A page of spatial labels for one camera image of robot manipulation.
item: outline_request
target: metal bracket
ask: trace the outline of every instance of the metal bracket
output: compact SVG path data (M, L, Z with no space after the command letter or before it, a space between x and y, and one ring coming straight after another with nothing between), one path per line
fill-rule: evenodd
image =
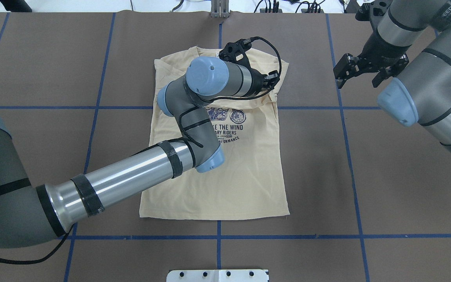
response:
M229 0L211 0L211 17L228 18Z
M269 282L267 269L170 271L166 282Z

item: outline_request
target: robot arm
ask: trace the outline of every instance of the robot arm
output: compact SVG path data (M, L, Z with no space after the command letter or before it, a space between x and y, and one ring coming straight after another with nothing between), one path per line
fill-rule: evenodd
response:
M258 98L279 81L277 71L263 75L249 66L245 51L256 39L265 40L228 43L220 52L221 59L194 59L186 75L158 93L159 107L175 117L181 138L162 141L62 184L31 186L0 119L0 248L50 241L64 235L77 221L184 171L196 168L203 173L220 166L224 154L204 107L218 97ZM236 61L239 54L243 59Z
M451 152L451 0L376 0L356 18L369 19L373 34L358 57L345 54L335 66L339 88L365 72L379 72L374 87L395 77L379 106L407 127L419 123ZM404 52L428 25L442 33L406 66Z

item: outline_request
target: printed graphic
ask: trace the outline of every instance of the printed graphic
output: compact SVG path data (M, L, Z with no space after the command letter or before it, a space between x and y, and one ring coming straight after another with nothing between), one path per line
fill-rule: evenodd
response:
M220 143L230 143L240 139L244 126L242 123L247 120L247 115L242 110L207 108L206 111L213 123L213 129ZM231 111L230 121L227 121L227 115Z
M245 120L247 120L247 116L242 110L233 109L233 112L231 114L231 120L233 121L233 123L240 125L244 123Z
M208 108L208 115L211 120L221 120L224 121L227 118L227 112L229 109L220 109L220 108Z

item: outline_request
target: beige t-shirt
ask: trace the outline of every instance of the beige t-shirt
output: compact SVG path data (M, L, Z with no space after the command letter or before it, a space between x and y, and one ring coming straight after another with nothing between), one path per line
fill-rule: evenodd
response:
M169 82L185 74L198 56L216 56L220 49L192 47L159 60L149 143L181 136L175 118L163 114L157 94ZM261 73L277 70L277 58L248 50L252 68ZM278 108L279 88L249 101L218 100L207 107L211 123L222 144L225 162L206 173L194 168L142 193L140 217L164 219L238 220L290 214L281 170Z

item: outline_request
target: black cable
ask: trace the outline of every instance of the black cable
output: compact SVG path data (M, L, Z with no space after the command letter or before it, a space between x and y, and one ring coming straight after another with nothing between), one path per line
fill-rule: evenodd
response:
M262 40L262 41L264 41L265 43L267 43L267 45L269 45L274 50L274 53L276 53L276 57L278 58L278 63L279 63L278 77L281 77L281 56L280 56L278 50L276 49L276 47L274 47L274 45L272 45L269 41L267 41L266 39L264 39L264 38L262 38L260 36L251 37L250 38L250 42L253 42L255 40ZM253 99L258 99L258 98L261 98L261 97L267 95L270 91L272 91L277 83L278 82L274 82L274 84L272 84L271 87L269 89L267 89L267 91L265 91L264 93L262 93L260 95L257 95L257 96L253 96L253 97L249 97L249 98L217 97L217 98L213 98L212 100L207 101L207 102L212 103L212 102L217 101L217 100L253 100Z
M64 242L66 241L68 235L72 231L73 226L70 227L69 231L60 240L59 244L48 255L46 255L46 257L43 257L43 258L40 258L40 259L35 259L35 260L12 260L12 259L0 258L0 264L20 264L20 265L39 264L40 262L43 262L43 261L49 259L64 244Z
M300 8L300 6L302 6L302 4L307 4L307 9L308 10L309 10L309 7L311 7L311 4L308 1L302 1L302 2L299 3L299 6L295 10L295 13L299 11L299 8Z
M175 8L171 9L171 11L175 11L176 9L180 8L180 6L182 6L183 2L184 2L184 0L180 0L180 3L177 6L175 6Z
M339 0L340 4L342 4L342 8L344 9L344 14L346 13L346 2L344 0Z
M299 3L299 6L297 7L297 9L295 10L295 13L297 11L299 11L299 8L302 4L307 4L307 11L306 13L321 13L321 4L326 1L323 0L321 2L316 2L316 0L314 0L312 3L308 2L308 1L303 1Z
M255 7L254 13L256 13L256 10L258 9L258 6L260 6L260 3L262 3L263 0L258 1L257 6Z
M199 109L199 107L193 107L185 112L183 112L182 114L180 114L179 118L177 119L177 125L179 126L179 128L183 128L182 126L182 118L183 116L185 116L186 114L189 114L190 112ZM181 130L182 134L187 137L187 141L190 141L192 143L194 143L196 146L203 148L203 144L199 143L198 141L196 141L191 135L189 135L189 133L186 130Z

